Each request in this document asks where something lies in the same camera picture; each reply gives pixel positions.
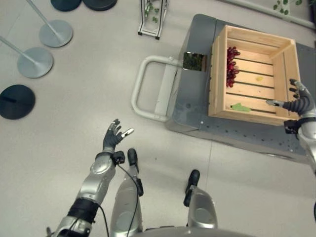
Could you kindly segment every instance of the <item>white cart handle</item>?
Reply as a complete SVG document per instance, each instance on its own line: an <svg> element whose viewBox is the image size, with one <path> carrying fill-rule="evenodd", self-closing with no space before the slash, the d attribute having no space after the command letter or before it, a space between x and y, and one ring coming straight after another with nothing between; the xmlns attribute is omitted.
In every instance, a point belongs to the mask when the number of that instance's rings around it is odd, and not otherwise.
<svg viewBox="0 0 316 237"><path fill-rule="evenodd" d="M149 63L151 62L157 62L157 63L163 63L163 64L167 64L167 65L171 65L171 66L175 66L175 67L181 67L182 64L179 63L178 60L173 59L172 57L162 57L162 56L148 56L147 58L145 58L145 60L141 63L139 71L138 71L138 75L136 78L136 82L135 82L135 86L134 86L134 90L132 93L132 98L131 98L131 104L132 104L132 108L135 111L135 113L137 113L138 115L148 118L148 119L153 119L156 121L160 121L160 122L166 122L167 121L167 117L163 116L163 115L157 115L155 113L151 113L151 112L147 112L144 110L141 110L138 106L137 106L137 99L138 99L138 94L142 85L142 81L143 81L143 77L144 77L144 73L146 70L146 67Z"/></svg>

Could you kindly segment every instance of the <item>metal stand base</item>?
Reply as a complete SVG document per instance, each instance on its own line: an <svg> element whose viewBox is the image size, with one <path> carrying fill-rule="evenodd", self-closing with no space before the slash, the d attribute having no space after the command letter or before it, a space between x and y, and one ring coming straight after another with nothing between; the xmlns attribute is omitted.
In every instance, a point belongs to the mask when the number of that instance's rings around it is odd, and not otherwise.
<svg viewBox="0 0 316 237"><path fill-rule="evenodd" d="M105 11L114 7L118 0L83 0L84 4L95 11Z"/></svg>
<svg viewBox="0 0 316 237"><path fill-rule="evenodd" d="M12 85L0 94L0 115L5 119L20 119L31 112L35 95L24 85Z"/></svg>
<svg viewBox="0 0 316 237"><path fill-rule="evenodd" d="M53 48L61 47L67 44L73 37L73 29L68 22L63 20L53 20L49 22L57 35L45 24L39 31L40 41Z"/></svg>
<svg viewBox="0 0 316 237"><path fill-rule="evenodd" d="M50 2L59 11L72 11L80 5L81 0L50 0Z"/></svg>
<svg viewBox="0 0 316 237"><path fill-rule="evenodd" d="M30 48L24 52L32 58L30 61L21 55L17 62L19 72L28 78L40 78L44 76L53 66L53 56L44 48Z"/></svg>

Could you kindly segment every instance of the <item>black cable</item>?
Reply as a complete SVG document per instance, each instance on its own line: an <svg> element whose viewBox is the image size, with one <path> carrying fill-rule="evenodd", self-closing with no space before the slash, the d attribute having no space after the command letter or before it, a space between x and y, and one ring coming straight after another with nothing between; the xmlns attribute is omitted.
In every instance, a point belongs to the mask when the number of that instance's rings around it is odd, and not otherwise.
<svg viewBox="0 0 316 237"><path fill-rule="evenodd" d="M316 202L315 202L315 205L314 205L314 218L315 218L315 222L316 222Z"/></svg>
<svg viewBox="0 0 316 237"><path fill-rule="evenodd" d="M127 235L126 237L128 237L128 234L129 234L129 231L130 229L132 228L132 225L133 225L133 221L134 221L134 217L135 217L135 214L136 214L136 211L137 211L137 205L138 205L138 187L137 187L137 183L135 182L135 180L133 179L133 177L124 169L122 168L119 164L118 164L118 167L123 170L130 178L131 180L134 182L135 186L136 186L136 194L137 194L137 197L136 197L136 206L135 206L135 210L134 210L134 214L133 214L133 217L132 217L132 220L130 222L130 225L129 225L129 228L128 228L128 232L127 232Z"/></svg>
<svg viewBox="0 0 316 237"><path fill-rule="evenodd" d="M107 218L105 217L104 210L103 210L103 208L102 208L98 203L97 203L97 205L99 206L99 208L101 209L102 214L103 214L104 223L105 223L105 228L106 228L106 230L107 230L107 236L110 237L110 235L109 235L109 228L108 228L108 222L107 222Z"/></svg>

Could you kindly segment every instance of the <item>metal pole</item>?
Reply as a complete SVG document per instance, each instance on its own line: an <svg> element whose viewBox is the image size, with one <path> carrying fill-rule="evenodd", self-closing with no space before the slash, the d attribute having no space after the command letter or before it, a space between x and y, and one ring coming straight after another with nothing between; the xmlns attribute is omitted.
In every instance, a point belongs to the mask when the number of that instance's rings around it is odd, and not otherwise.
<svg viewBox="0 0 316 237"><path fill-rule="evenodd" d="M34 3L31 0L26 0L29 5L33 8L33 10L39 15L39 17L45 22L45 24L51 29L51 31L58 36L58 33L55 31L55 29L51 26L51 24L48 22L48 20L44 17L44 15L40 12L40 10L34 5Z"/></svg>
<svg viewBox="0 0 316 237"><path fill-rule="evenodd" d="M272 15L272 16L276 16L276 17L282 18L285 21L290 21L290 22L299 24L301 26L308 27L310 29L315 29L315 25L311 21L306 21L306 20L303 20L303 19L300 19L300 18L297 18L297 17L294 17L294 16L290 16L290 15L283 15L283 14L277 12L277 11L274 11L273 9L270 9L270 8L267 8L267 7L264 7L264 6L260 6L260 5L257 5L255 3L252 3L252 2L248 2L248 1L245 1L245 0L219 0L219 1L225 1L225 2L229 2L229 3L235 4L235 5L247 7L247 8L256 10L256 11L263 12L265 14L269 14L269 15Z"/></svg>
<svg viewBox="0 0 316 237"><path fill-rule="evenodd" d="M3 38L2 36L0 36L0 40L5 43L6 45L8 45L10 48L12 48L14 51L18 52L19 54L21 54L23 57L25 57L26 59L28 59L29 61L31 61L32 63L36 63L36 61L31 58L30 56L26 55L25 53L23 53L22 50L18 49L17 47L15 47L13 44L11 44L9 41L7 41L5 38Z"/></svg>

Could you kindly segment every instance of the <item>gray floor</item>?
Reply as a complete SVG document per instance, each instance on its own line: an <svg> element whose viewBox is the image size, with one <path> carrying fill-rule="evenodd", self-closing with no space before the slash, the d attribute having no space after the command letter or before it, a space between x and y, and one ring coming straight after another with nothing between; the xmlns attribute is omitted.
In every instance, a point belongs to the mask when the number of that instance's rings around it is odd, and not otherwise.
<svg viewBox="0 0 316 237"><path fill-rule="evenodd" d="M135 128L118 149L135 147L138 152L144 228L186 224L183 189L197 168L200 187L214 198L220 228L258 237L315 235L316 183L308 166L169 131L162 123L137 116L130 106L141 61L149 55L177 57L197 13L308 46L314 44L313 31L216 0L171 0L158 41L137 35L137 0L118 0L106 12L81 4L67 13L53 9L48 0L34 2L48 19L68 21L74 38L65 47L49 48L54 66L40 79L21 76L17 54L0 45L0 90L24 84L37 98L27 117L0 118L0 236L45 236L46 226L57 227L115 118L123 129ZM0 35L21 49L42 46L42 24L25 1L1 0ZM147 75L140 105L150 109L162 75ZM109 221L122 178L117 170L103 203ZM100 213L90 236L105 236Z"/></svg>

